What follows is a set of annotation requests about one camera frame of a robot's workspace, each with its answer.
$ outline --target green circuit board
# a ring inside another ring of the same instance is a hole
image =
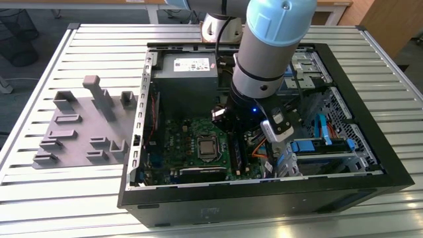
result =
[[[218,159],[206,162],[199,158],[198,138],[215,137],[218,145]],[[236,174],[231,169],[231,157],[227,143],[227,135],[212,124],[210,119],[196,118],[190,121],[166,122],[163,167],[168,170],[194,167],[227,168],[226,180],[259,179],[262,177],[260,160],[247,165],[248,171]],[[171,184],[166,176],[155,176],[156,184]]]

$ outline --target black mesh trash bin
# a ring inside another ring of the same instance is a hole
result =
[[[2,23],[0,55],[16,67],[31,65],[39,59],[39,54],[35,51],[31,42],[18,38],[8,27]]]
[[[0,9],[0,23],[22,40],[34,40],[39,36],[26,9]]]

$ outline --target power supply label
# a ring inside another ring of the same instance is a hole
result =
[[[211,63],[208,58],[176,59],[174,61],[174,72],[210,71]]]

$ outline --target floor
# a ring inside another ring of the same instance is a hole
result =
[[[32,41],[39,53],[39,60],[27,67],[14,67],[7,60],[0,58],[2,77],[11,78],[40,78],[67,26],[74,22],[83,23],[110,23],[110,24],[148,24],[148,15],[144,10],[62,10],[62,18],[55,19],[50,10],[28,10],[32,21],[40,32],[38,39]],[[159,22],[164,24],[188,23],[195,16],[188,11],[172,13],[174,18],[168,18],[164,11],[159,11]],[[414,82],[419,90],[423,90],[423,47],[414,42],[409,42],[405,49],[395,58],[397,64],[410,64],[406,75]],[[0,132],[11,132],[20,112],[26,106],[38,81],[20,79],[8,81],[15,88],[12,94],[0,94]],[[0,148],[7,137],[0,135]]]

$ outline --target slotted aluminum surface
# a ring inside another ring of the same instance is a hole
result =
[[[303,42],[326,43],[381,125],[417,185],[341,214],[147,229],[116,208],[122,165],[35,170],[32,157],[59,90],[90,96],[98,74],[112,96],[139,93],[147,42],[199,42],[196,25],[82,25],[68,30],[0,153],[0,234],[11,237],[286,237],[423,235],[422,96],[378,46],[353,27],[312,27]]]

